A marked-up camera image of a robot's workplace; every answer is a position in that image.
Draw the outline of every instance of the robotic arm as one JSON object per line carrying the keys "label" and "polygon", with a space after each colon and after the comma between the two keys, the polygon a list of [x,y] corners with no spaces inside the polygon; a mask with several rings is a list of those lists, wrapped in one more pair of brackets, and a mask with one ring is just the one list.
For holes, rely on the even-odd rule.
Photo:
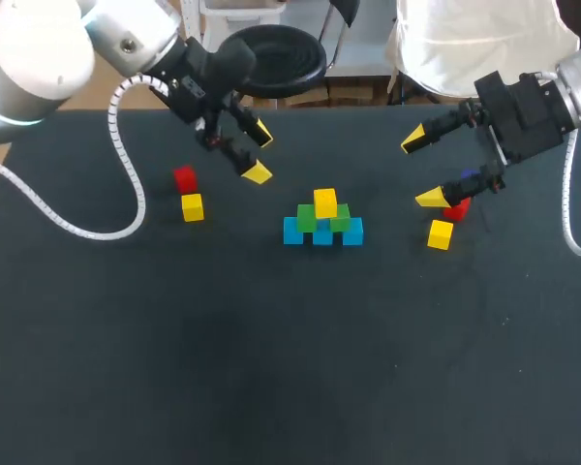
{"label": "robotic arm", "polygon": [[73,97],[91,78],[95,51],[128,78],[109,103],[112,143],[138,200],[136,219],[120,232],[82,230],[54,212],[16,174],[0,165],[0,174],[64,230],[95,240],[126,237],[141,226],[145,195],[122,144],[118,105],[135,85],[147,85],[181,120],[196,123],[197,139],[208,150],[219,148],[237,173],[258,184],[271,173],[247,150],[237,149],[219,126],[222,111],[259,147],[273,138],[252,112],[239,104],[233,89],[256,66],[254,53],[241,41],[208,53],[193,38],[178,35],[181,19],[166,0],[1,0],[0,1],[0,143],[10,142]]}
{"label": "robotic arm", "polygon": [[581,256],[569,218],[570,173],[578,131],[581,130],[581,50],[557,65],[555,73],[521,75],[507,86],[499,73],[475,83],[479,102],[461,102],[458,109],[424,121],[402,143],[413,153],[467,125],[484,136],[487,162],[471,176],[446,182],[418,197],[422,206],[449,207],[483,191],[505,187],[505,169],[528,160],[569,138],[563,187],[563,226],[566,243]]}

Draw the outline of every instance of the black chair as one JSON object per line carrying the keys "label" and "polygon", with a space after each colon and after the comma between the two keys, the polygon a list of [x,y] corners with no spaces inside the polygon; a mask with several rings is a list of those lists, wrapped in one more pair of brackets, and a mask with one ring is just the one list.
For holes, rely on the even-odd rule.
{"label": "black chair", "polygon": [[[236,90],[262,99],[284,99],[318,86],[327,70],[336,64],[345,33],[352,26],[359,8],[359,0],[329,0],[329,3],[318,39],[301,29],[281,24],[252,26],[228,37],[224,44],[240,39],[257,58],[255,70]],[[345,23],[333,58],[327,63],[327,53],[321,42],[334,8]]]}

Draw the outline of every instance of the black tabletop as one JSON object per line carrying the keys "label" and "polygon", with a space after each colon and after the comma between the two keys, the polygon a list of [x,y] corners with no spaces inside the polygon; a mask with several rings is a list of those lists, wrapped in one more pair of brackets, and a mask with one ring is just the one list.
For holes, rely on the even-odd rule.
{"label": "black tabletop", "polygon": [[[167,112],[122,112],[149,199],[115,243],[54,227],[0,179],[0,465],[581,464],[581,259],[564,148],[474,200],[450,250],[413,197],[482,161],[465,129],[405,156],[445,108],[268,113],[274,178],[238,178]],[[182,222],[191,164],[206,219]],[[136,210],[99,112],[56,115],[7,165],[98,231]],[[581,143],[573,222],[581,240]],[[361,248],[285,247],[335,187]]]}

